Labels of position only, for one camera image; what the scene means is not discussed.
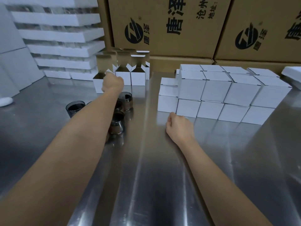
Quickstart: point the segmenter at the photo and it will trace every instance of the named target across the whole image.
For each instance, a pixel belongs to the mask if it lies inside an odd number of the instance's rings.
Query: stack of white boxes
[[[95,54],[104,49],[97,0],[2,0],[48,77],[92,80],[98,73]]]
[[[186,117],[262,125],[291,90],[266,69],[181,64],[176,73],[178,94],[166,93],[171,80],[162,78],[158,111]]]

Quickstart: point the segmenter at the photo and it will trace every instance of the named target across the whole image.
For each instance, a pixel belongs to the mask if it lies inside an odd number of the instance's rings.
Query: white computer mouse
[[[0,107],[6,106],[13,103],[12,98],[0,98]]]

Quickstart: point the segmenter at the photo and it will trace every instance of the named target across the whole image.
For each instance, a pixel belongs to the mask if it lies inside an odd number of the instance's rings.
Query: black circular logo
[[[132,43],[137,44],[139,43],[143,38],[143,29],[142,27],[137,24],[132,18],[129,25],[126,26],[124,30],[124,34],[126,36],[126,39]]]
[[[235,39],[235,46],[238,49],[247,49],[251,47],[258,39],[258,30],[250,24],[250,27],[242,30]]]

